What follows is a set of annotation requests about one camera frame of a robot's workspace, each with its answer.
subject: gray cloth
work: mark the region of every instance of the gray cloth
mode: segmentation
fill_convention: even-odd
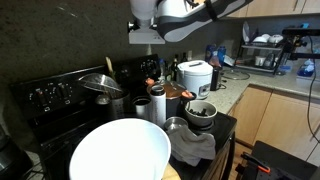
[[[197,166],[201,158],[214,159],[216,141],[212,134],[195,135],[187,126],[167,131],[171,154],[179,161]]]

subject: kitchen counter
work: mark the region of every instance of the kitchen counter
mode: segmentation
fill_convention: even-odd
[[[232,80],[222,77],[223,80],[227,80],[226,83],[223,83],[227,88],[211,91],[205,101],[213,103],[219,112],[227,114],[249,84],[308,97],[311,81],[297,82],[295,72],[292,70],[286,75],[274,77],[250,74],[250,78],[247,80]],[[320,99],[320,84],[318,82],[313,85],[311,97]]]

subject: white appliance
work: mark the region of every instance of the white appliance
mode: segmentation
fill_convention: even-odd
[[[213,67],[203,60],[184,62],[178,65],[177,82],[197,94],[197,99],[205,99],[210,92],[212,71]]]

